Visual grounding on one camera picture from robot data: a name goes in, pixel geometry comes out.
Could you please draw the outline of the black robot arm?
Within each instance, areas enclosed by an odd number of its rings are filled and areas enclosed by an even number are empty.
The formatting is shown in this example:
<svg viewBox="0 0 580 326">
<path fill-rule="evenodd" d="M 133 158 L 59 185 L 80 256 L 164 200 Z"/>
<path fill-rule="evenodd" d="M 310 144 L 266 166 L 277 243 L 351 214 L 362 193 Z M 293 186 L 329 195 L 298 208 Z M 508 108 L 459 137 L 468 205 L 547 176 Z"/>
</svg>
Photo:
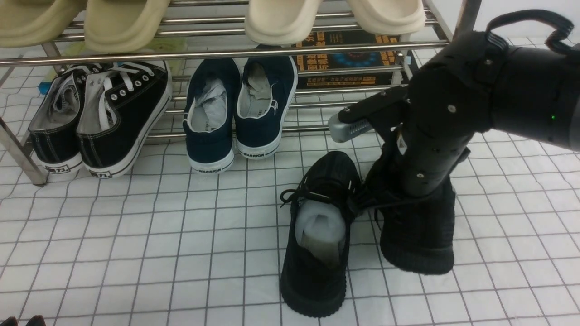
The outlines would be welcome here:
<svg viewBox="0 0 580 326">
<path fill-rule="evenodd" d="M 398 127 L 391 185 L 411 196 L 433 192 L 466 157 L 475 133 L 491 129 L 579 151 L 579 47 L 510 46 L 484 32 L 461 35 L 394 86 L 328 120 L 346 142 L 374 129 L 390 142 Z"/>
</svg>

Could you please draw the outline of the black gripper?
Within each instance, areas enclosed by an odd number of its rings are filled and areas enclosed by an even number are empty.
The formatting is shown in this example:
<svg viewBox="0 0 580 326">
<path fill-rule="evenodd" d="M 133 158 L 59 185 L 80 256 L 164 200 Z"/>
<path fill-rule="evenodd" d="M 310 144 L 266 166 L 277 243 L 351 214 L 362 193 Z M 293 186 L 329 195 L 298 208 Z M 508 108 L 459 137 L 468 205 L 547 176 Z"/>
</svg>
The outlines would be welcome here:
<svg viewBox="0 0 580 326">
<path fill-rule="evenodd" d="M 343 122 L 366 119 L 397 154 L 387 165 L 403 196 L 433 193 L 466 157 L 473 134 L 491 129 L 491 84 L 509 45 L 491 32 L 458 36 L 411 78 L 339 112 Z"/>
</svg>

